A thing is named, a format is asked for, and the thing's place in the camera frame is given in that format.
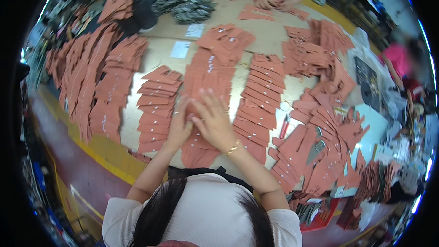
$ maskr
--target white paper label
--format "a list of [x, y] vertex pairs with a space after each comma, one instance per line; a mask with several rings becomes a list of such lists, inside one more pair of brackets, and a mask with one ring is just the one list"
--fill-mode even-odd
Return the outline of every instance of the white paper label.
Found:
[[204, 24], [192, 24], [187, 27], [186, 35], [191, 38], [199, 38], [203, 34]]
[[175, 41], [170, 57], [185, 58], [189, 50], [190, 41]]

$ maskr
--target dark hair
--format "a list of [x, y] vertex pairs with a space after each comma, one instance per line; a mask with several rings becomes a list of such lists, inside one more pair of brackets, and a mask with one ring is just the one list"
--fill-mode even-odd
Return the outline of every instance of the dark hair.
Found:
[[45, 26], [49, 24], [49, 19], [47, 17], [41, 19], [41, 23], [43, 23]]
[[[186, 182], [187, 178], [176, 178], [159, 187], [140, 213], [129, 247], [160, 244]], [[274, 247], [270, 219], [261, 204], [250, 195], [238, 197], [238, 203], [249, 213], [255, 247]]]
[[412, 57], [416, 63], [423, 67], [425, 63], [424, 59], [424, 52], [422, 49], [418, 46], [418, 40], [415, 38], [411, 38], [408, 43], [408, 53]]

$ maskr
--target floor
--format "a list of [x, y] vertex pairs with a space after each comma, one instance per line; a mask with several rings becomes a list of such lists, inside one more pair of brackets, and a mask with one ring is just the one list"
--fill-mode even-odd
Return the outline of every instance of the floor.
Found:
[[[333, 8], [317, 5], [311, 0], [305, 0], [303, 4], [339, 23], [348, 33], [354, 32], [355, 26]], [[371, 48], [374, 53], [379, 53], [375, 46], [371, 45]], [[77, 126], [70, 123], [67, 113], [59, 107], [58, 99], [45, 85], [40, 85], [30, 98], [39, 135], [56, 168], [59, 194], [66, 214], [74, 230], [79, 229], [80, 222], [96, 239], [100, 239], [107, 196], [125, 197], [146, 163], [104, 137], [94, 136], [88, 144], [82, 142]], [[390, 207], [381, 208], [370, 227], [391, 210]], [[304, 233], [303, 245], [340, 246], [361, 235], [358, 230], [343, 231], [335, 224], [337, 218], [333, 217], [325, 229]]]

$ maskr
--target person in pink shirt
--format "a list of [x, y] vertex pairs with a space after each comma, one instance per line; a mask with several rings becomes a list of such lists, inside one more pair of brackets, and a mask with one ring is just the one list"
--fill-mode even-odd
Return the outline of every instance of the person in pink shirt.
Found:
[[379, 57], [387, 65], [395, 84], [403, 90], [403, 78], [414, 78], [422, 71], [422, 50], [412, 39], [408, 46], [393, 43]]

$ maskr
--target finger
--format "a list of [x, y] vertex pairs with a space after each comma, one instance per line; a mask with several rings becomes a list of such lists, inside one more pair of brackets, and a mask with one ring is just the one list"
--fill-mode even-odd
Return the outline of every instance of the finger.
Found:
[[221, 100], [216, 96], [215, 92], [212, 89], [209, 89], [209, 98], [212, 104], [211, 112], [215, 116], [221, 116], [224, 113], [224, 109], [222, 108]]
[[215, 113], [217, 112], [217, 107], [218, 104], [215, 103], [215, 100], [212, 98], [211, 94], [213, 93], [212, 89], [208, 90], [208, 93], [206, 93], [206, 91], [204, 91], [203, 88], [200, 89], [200, 95], [201, 95], [201, 99], [203, 99], [204, 103], [206, 104], [206, 107], [208, 109], [208, 111], [211, 113], [212, 116], [215, 115]]
[[177, 107], [175, 107], [175, 114], [172, 117], [172, 120], [178, 122], [180, 124], [184, 124], [184, 117], [186, 116], [186, 108], [190, 103], [190, 99], [187, 96], [182, 96], [180, 102]]
[[206, 125], [204, 124], [203, 121], [201, 121], [201, 119], [197, 118], [197, 117], [192, 117], [192, 122], [195, 124], [195, 126], [200, 130], [200, 133], [203, 136], [206, 136], [208, 134]]
[[210, 114], [209, 110], [201, 102], [196, 101], [194, 99], [192, 99], [190, 102], [192, 103], [192, 105], [194, 105], [195, 109], [200, 114], [202, 119], [212, 118], [212, 115]]
[[270, 9], [270, 3], [268, 3], [268, 0], [264, 0], [264, 9], [266, 10]]
[[188, 135], [192, 132], [192, 129], [194, 128], [194, 123], [190, 120], [186, 121], [186, 124], [184, 125], [184, 132]]
[[271, 6], [275, 6], [276, 0], [268, 0], [268, 3], [270, 3]]
[[227, 110], [229, 109], [229, 104], [226, 102], [226, 99], [224, 98], [223, 95], [221, 95], [221, 96], [219, 97], [219, 101], [221, 102], [222, 109], [223, 109], [224, 111], [227, 111]]

